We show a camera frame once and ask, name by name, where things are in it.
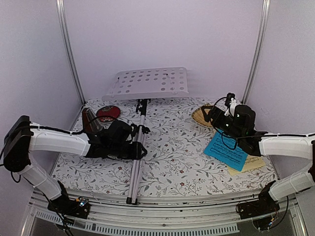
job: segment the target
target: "white wall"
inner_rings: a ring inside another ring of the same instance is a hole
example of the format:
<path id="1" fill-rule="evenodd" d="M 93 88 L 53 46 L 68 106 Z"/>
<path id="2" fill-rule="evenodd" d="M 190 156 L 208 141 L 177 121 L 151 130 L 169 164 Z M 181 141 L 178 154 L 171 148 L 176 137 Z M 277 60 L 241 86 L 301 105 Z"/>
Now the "white wall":
<path id="1" fill-rule="evenodd" d="M 273 0 L 248 105 L 256 126 L 274 133 L 315 132 L 315 1 Z M 307 160 L 274 157 L 281 177 Z M 298 194 L 309 235 L 315 235 L 315 189 Z"/>
<path id="2" fill-rule="evenodd" d="M 87 98 L 117 72 L 184 66 L 191 96 L 242 96 L 262 0 L 67 0 L 65 11 Z"/>
<path id="3" fill-rule="evenodd" d="M 20 115 L 69 128 L 80 103 L 66 60 L 53 0 L 0 1 L 0 140 Z M 55 154 L 41 152 L 49 169 Z M 0 235 L 17 236 L 32 193 L 0 168 Z"/>

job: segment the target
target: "perforated tray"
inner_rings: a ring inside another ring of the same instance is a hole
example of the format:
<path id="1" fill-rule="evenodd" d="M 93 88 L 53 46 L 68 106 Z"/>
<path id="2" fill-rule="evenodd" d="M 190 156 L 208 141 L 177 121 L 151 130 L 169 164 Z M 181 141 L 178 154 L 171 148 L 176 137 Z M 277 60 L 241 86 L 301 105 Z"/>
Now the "perforated tray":
<path id="1" fill-rule="evenodd" d="M 121 71 L 103 101 L 140 98 L 187 97 L 187 72 L 184 67 Z"/>

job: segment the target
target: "red plate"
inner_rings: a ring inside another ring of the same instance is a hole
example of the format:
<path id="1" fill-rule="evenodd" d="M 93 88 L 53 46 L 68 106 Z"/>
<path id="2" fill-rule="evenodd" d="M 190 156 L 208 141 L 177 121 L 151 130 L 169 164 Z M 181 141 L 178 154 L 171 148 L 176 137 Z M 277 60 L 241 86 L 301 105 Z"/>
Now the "red plate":
<path id="1" fill-rule="evenodd" d="M 97 117 L 100 116 L 111 116 L 113 118 L 118 118 L 120 115 L 120 109 L 116 106 L 106 106 L 99 109 L 96 113 Z M 114 119 L 110 117 L 99 118 L 101 122 L 111 122 Z"/>

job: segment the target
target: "blue paper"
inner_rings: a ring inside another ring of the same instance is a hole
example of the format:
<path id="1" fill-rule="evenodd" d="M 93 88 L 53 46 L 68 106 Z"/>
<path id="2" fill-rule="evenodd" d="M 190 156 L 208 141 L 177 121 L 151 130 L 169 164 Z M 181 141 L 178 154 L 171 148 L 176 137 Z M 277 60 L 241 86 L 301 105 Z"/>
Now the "blue paper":
<path id="1" fill-rule="evenodd" d="M 234 139 L 223 137 L 223 140 L 230 148 L 234 148 Z M 239 147 L 236 147 L 235 150 L 231 150 L 226 147 L 224 143 L 222 142 L 221 134 L 217 132 L 203 153 L 224 162 L 226 165 L 238 171 L 241 171 L 248 156 L 247 153 L 242 151 Z"/>

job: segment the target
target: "floral tablecloth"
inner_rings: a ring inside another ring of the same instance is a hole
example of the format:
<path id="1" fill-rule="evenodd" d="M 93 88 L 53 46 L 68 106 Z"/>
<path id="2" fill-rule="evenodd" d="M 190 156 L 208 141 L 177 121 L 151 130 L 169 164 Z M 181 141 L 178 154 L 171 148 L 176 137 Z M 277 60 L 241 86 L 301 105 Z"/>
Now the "floral tablecloth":
<path id="1" fill-rule="evenodd" d="M 152 99 L 148 104 L 145 125 L 151 132 L 146 139 L 148 154 L 143 158 L 139 195 L 152 197 L 196 196 L 254 190 L 276 180 L 268 157 L 266 166 L 230 176 L 224 163 L 203 154 L 214 130 L 195 123 L 192 112 L 215 99 Z M 89 100 L 86 107 L 94 112 L 106 105 L 118 106 L 119 119 L 139 124 L 136 100 Z M 81 117 L 74 130 L 82 128 Z M 84 158 L 61 153 L 53 177 L 67 188 L 104 194 L 128 194 L 132 161 Z"/>

